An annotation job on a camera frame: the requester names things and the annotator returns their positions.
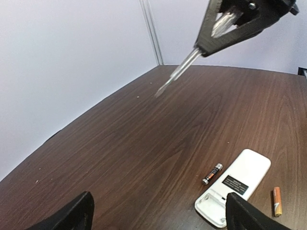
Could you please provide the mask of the small silver screwdriver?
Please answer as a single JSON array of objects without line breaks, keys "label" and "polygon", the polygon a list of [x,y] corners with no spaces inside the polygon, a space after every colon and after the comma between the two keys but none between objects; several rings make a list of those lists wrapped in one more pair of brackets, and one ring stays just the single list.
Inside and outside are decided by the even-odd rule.
[{"label": "small silver screwdriver", "polygon": [[[209,38],[218,38],[226,33],[229,28],[235,24],[235,22],[242,16],[243,12],[231,7],[228,11],[223,13],[217,20],[214,21],[214,25],[209,33]],[[184,59],[184,61],[174,70],[170,75],[169,80],[159,88],[156,92],[155,97],[159,97],[166,88],[174,81],[176,81],[186,71],[191,64],[199,58],[203,51],[200,48],[194,48],[192,52]]]}]

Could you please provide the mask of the orange black battery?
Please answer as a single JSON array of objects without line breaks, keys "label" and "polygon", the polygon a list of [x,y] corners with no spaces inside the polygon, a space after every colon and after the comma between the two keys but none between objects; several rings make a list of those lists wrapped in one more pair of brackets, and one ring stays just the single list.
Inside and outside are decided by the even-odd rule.
[{"label": "orange black battery", "polygon": [[274,216],[279,217],[283,213],[280,187],[274,187],[272,194],[273,194]]},{"label": "orange black battery", "polygon": [[202,182],[205,185],[208,185],[209,182],[217,175],[217,173],[223,168],[221,163],[218,163],[209,173],[202,179]]}]

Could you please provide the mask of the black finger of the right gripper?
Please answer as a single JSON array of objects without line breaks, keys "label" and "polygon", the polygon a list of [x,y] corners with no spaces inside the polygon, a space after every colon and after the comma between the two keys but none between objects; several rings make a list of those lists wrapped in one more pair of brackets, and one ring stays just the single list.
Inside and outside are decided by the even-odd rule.
[{"label": "black finger of the right gripper", "polygon": [[208,57],[257,36],[288,13],[299,13],[295,0],[210,0],[194,47]]}]

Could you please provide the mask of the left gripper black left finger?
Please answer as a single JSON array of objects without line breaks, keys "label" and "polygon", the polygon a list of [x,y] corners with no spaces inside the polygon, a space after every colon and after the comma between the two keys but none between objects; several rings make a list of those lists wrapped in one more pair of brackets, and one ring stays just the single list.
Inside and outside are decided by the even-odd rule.
[{"label": "left gripper black left finger", "polygon": [[90,230],[94,217],[94,198],[84,191],[50,217],[30,230]]}]

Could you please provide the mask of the white remote control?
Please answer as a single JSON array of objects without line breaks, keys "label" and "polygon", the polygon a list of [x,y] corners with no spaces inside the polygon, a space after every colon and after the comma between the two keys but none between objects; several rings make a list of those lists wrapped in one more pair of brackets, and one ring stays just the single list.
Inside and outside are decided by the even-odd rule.
[{"label": "white remote control", "polygon": [[271,160],[244,149],[220,177],[195,201],[196,211],[217,228],[226,227],[226,200],[236,193],[248,200],[271,166]]}]

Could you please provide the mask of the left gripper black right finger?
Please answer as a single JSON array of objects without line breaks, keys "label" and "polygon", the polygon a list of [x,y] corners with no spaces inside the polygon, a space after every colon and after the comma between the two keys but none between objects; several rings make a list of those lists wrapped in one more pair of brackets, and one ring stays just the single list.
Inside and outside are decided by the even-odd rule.
[{"label": "left gripper black right finger", "polygon": [[237,193],[227,195],[226,227],[228,230],[290,230],[264,215]]}]

